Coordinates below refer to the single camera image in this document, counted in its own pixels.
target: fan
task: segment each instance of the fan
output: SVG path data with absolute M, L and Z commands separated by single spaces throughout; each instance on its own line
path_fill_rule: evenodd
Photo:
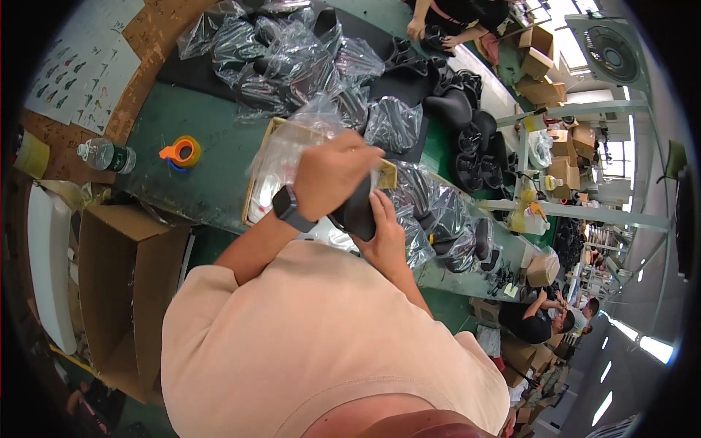
M 649 96 L 647 64 L 640 37 L 627 21 L 565 15 L 584 52 L 592 76 L 599 81 L 628 85 Z

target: wooden board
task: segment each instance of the wooden board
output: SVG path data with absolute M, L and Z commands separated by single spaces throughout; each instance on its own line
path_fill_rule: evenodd
M 104 137 L 125 144 L 134 121 L 149 94 L 156 73 L 175 47 L 176 38 L 215 0 L 145 0 L 144 7 L 131 20 L 122 35 L 141 59 L 141 65 L 129 81 L 109 119 Z M 24 109 L 21 123 L 25 129 L 50 147 L 44 179 L 63 179 L 77 184 L 114 182 L 113 172 L 89 168 L 76 154 L 76 148 L 94 132 L 71 123 L 54 121 Z

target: black hair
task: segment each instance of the black hair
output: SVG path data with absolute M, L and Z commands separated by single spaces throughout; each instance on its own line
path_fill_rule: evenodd
M 592 314 L 596 315 L 599 313 L 599 300 L 592 298 L 589 300 L 589 308 L 592 309 Z
M 574 327 L 574 313 L 572 313 L 572 310 L 568 310 L 565 320 L 562 322 L 562 330 L 560 330 L 560 333 L 567 333 L 572 330 L 572 327 Z

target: smartwatch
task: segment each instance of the smartwatch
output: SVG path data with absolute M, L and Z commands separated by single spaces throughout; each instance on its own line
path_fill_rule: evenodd
M 279 220 L 292 225 L 300 233 L 308 233 L 318 222 L 308 221 L 299 214 L 297 211 L 297 198 L 294 197 L 290 186 L 283 186 L 273 196 L 273 210 Z

